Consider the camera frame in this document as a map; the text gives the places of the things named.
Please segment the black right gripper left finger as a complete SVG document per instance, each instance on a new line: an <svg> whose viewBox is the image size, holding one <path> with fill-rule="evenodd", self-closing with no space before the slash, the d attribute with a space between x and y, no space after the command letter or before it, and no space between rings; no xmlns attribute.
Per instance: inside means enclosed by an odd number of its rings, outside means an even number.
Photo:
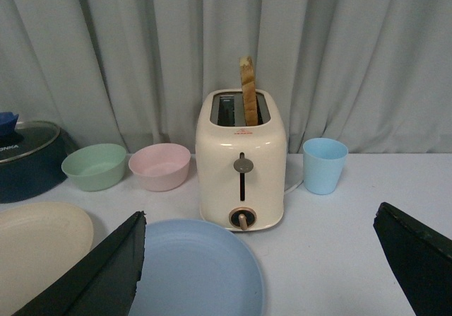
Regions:
<svg viewBox="0 0 452 316"><path fill-rule="evenodd" d="M128 315L145 257L145 213L137 211L15 315Z"/></svg>

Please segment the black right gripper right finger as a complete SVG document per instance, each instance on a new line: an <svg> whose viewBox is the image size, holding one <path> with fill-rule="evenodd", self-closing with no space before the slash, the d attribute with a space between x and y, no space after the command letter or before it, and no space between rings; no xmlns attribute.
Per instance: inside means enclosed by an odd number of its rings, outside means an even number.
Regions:
<svg viewBox="0 0 452 316"><path fill-rule="evenodd" d="M387 202L374 230L414 313L450 315L451 240Z"/></svg>

